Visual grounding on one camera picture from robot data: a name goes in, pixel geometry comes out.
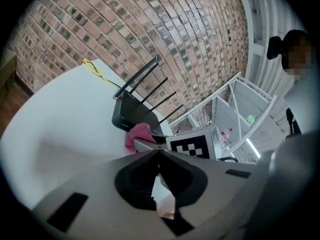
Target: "brick wall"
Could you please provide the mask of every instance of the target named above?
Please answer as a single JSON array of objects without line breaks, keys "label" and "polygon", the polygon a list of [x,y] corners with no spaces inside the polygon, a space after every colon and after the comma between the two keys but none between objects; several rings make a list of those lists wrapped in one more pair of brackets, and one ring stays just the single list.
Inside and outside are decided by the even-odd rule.
[{"label": "brick wall", "polygon": [[248,59],[241,0],[34,0],[12,32],[17,73],[33,90],[101,58],[124,80],[157,55],[159,67],[137,89],[177,118],[222,86]]}]

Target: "black router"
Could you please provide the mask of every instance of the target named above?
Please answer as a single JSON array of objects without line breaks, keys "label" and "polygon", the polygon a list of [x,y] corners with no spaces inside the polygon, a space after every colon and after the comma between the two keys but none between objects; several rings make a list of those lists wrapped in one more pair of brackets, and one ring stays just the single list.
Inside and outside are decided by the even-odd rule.
[{"label": "black router", "polygon": [[[161,121],[158,121],[156,114],[153,112],[155,108],[160,106],[162,103],[170,99],[177,92],[175,91],[152,109],[147,108],[144,105],[144,102],[164,83],[168,80],[165,78],[156,88],[154,88],[142,101],[139,101],[136,97],[132,95],[137,86],[154,70],[159,63],[157,62],[157,57],[153,58],[150,62],[148,62],[142,69],[140,69],[133,77],[131,77],[124,86],[116,92],[114,97],[116,98],[113,115],[112,115],[112,123],[115,127],[120,128],[126,132],[129,132],[135,125],[146,123],[150,125],[151,133],[155,136],[163,136],[163,132],[160,124],[165,121],[168,117],[170,117],[173,113],[179,110],[183,105],[179,106],[172,113],[170,113],[166,118]],[[129,92],[126,88],[145,70],[148,68],[152,68],[139,80],[139,82],[132,88]]]}]

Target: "pink cloth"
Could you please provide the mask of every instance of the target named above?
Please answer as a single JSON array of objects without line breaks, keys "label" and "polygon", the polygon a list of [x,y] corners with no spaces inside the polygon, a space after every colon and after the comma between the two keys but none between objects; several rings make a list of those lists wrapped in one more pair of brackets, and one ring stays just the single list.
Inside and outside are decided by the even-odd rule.
[{"label": "pink cloth", "polygon": [[129,151],[138,153],[138,151],[135,149],[134,138],[140,138],[152,143],[156,143],[156,141],[152,138],[150,125],[145,122],[136,124],[135,127],[129,131],[124,143],[124,146]]}]

